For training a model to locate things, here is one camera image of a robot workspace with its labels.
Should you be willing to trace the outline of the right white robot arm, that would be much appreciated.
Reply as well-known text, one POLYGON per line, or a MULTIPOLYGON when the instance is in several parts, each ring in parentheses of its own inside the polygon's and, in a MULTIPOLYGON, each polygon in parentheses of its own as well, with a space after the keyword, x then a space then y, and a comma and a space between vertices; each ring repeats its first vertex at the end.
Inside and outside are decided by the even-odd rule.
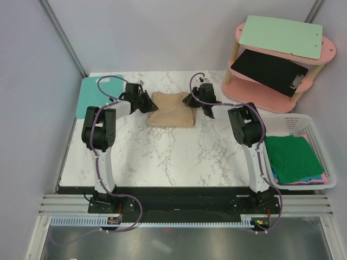
POLYGON ((268 207, 267 199, 271 196, 271 183, 265 176, 264 162, 265 124, 253 103, 226 104, 217 101, 214 87, 203 82, 199 87, 189 87, 190 94, 183 103, 192 108, 202 108, 204 114, 212 119, 223 119, 230 123, 236 142, 245 154, 249 188, 254 192, 248 200, 249 209, 261 213, 268 207))

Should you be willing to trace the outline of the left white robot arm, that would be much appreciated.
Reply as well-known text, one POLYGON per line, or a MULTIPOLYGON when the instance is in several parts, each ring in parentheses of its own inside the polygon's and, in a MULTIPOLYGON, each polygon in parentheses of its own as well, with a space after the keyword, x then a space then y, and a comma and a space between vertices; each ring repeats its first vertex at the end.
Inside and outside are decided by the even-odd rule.
POLYGON ((145 114, 157 111, 158 107, 143 89, 143 81, 126 82, 125 91, 119 97, 104 92, 99 82, 97 86, 111 102, 101 107, 89 106, 86 109, 81 139, 90 150, 93 159, 95 187, 90 201, 100 202, 103 210, 113 213, 119 207, 119 200, 114 196, 117 185, 111 164, 111 150, 116 139, 116 122, 137 110, 145 114))

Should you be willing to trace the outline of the beige t shirt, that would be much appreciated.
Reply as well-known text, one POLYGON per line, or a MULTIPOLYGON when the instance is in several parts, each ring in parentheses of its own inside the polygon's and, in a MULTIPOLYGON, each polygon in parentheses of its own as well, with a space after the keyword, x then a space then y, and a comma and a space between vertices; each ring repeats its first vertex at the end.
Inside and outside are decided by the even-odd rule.
POLYGON ((183 102, 188 95, 188 92, 176 94, 154 92, 151 99, 158 109, 150 113, 147 125, 150 127, 194 127, 197 110, 183 102))

